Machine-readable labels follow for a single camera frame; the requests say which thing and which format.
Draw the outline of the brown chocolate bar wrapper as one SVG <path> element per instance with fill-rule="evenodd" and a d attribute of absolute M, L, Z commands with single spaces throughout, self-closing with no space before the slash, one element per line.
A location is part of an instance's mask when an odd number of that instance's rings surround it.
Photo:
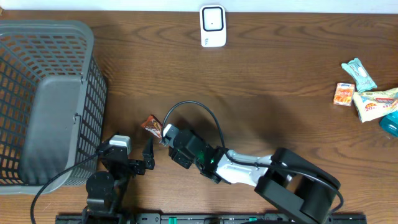
<path fill-rule="evenodd" d="M 150 115 L 142 124 L 141 127 L 144 128 L 145 130 L 149 131 L 152 133 L 154 136 L 158 137 L 159 139 L 162 138 L 162 124 L 159 122 L 159 120 L 153 116 Z"/>

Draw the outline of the small orange snack packet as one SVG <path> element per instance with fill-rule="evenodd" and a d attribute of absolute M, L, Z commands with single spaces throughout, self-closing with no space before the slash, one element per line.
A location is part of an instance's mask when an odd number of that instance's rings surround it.
<path fill-rule="evenodd" d="M 333 97 L 334 105 L 351 106 L 355 84 L 337 83 L 335 94 Z"/>

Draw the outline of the yellow snack bag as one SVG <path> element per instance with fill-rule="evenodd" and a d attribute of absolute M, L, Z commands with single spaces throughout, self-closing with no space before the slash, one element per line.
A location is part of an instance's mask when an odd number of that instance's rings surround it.
<path fill-rule="evenodd" d="M 354 92 L 353 101 L 360 121 L 371 121 L 397 111 L 397 88 Z"/>

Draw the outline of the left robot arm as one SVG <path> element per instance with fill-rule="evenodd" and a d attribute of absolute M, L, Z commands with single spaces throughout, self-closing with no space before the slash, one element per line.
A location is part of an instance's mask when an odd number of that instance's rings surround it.
<path fill-rule="evenodd" d="M 87 204 L 91 211 L 115 213 L 123 200 L 130 179 L 154 169 L 152 138 L 147 141 L 142 151 L 142 160 L 130 159 L 131 149 L 131 138 L 121 135 L 114 135 L 97 147 L 96 152 L 106 170 L 95 172 L 86 182 Z"/>

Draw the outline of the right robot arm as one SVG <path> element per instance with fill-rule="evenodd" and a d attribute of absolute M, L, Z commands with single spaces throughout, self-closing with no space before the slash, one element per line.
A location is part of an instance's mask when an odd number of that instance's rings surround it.
<path fill-rule="evenodd" d="M 276 209 L 297 223 L 325 223 L 339 196 L 340 182 L 329 173 L 286 148 L 264 157 L 212 147 L 191 130 L 168 125 L 162 140 L 170 158 L 215 183 L 247 184 Z"/>

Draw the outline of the light teal wet wipes pack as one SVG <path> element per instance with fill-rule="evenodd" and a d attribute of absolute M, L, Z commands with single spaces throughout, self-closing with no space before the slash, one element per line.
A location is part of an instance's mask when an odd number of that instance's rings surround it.
<path fill-rule="evenodd" d="M 352 76 L 359 93 L 377 88 L 376 83 L 366 71 L 359 58 L 354 58 L 348 63 L 342 63 L 341 67 Z"/>

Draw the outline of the teal mouthwash bottle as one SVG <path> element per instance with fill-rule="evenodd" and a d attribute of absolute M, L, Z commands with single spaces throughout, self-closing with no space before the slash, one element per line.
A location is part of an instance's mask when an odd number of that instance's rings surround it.
<path fill-rule="evenodd" d="M 390 113 L 381 119 L 379 125 L 385 130 L 387 133 L 393 135 L 394 137 L 398 137 L 398 111 Z"/>

